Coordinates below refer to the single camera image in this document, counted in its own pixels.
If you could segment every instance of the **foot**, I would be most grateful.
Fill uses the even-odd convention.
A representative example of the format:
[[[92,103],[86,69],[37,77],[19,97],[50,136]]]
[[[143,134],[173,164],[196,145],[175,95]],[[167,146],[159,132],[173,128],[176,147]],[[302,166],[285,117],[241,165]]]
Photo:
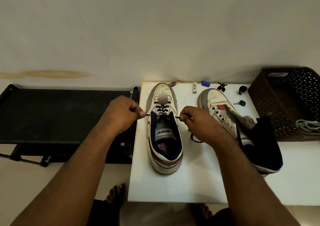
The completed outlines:
[[[192,203],[190,208],[197,226],[205,225],[206,221],[212,217],[212,212],[204,203]]]
[[[114,186],[106,197],[107,203],[111,204],[116,211],[120,211],[125,198],[125,184]]]

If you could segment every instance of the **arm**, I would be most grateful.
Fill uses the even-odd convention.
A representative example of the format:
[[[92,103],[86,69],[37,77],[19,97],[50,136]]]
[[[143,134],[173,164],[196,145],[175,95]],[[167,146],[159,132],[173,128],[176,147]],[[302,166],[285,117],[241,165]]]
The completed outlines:
[[[187,106],[181,111],[180,120],[198,139],[214,149],[237,225],[299,225],[237,142],[211,115],[203,109]]]
[[[111,101],[74,155],[11,225],[86,225],[112,141],[144,116],[129,98]]]

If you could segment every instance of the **brown plastic basket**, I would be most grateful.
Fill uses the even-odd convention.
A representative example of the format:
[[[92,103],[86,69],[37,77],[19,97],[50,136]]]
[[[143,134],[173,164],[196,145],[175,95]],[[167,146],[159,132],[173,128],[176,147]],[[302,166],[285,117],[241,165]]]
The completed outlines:
[[[263,67],[248,89],[260,117],[271,116],[278,142],[316,141],[296,121],[320,121],[320,76],[308,67]]]

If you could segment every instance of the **fingernail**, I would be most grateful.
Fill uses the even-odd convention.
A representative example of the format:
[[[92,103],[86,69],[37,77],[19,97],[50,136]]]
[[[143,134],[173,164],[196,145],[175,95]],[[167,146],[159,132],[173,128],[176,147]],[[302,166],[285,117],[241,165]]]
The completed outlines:
[[[144,118],[146,116],[146,113],[144,111],[140,112],[140,117]]]

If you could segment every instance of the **hand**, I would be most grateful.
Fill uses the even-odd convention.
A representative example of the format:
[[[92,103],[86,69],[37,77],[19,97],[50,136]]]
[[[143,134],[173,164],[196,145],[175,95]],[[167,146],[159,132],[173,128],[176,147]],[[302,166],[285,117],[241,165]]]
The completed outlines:
[[[134,121],[145,116],[146,113],[136,102],[121,95],[110,102],[97,126],[112,128],[118,135],[126,131]]]
[[[232,139],[229,133],[204,109],[186,106],[181,111],[179,119],[187,125],[197,139],[210,146]]]

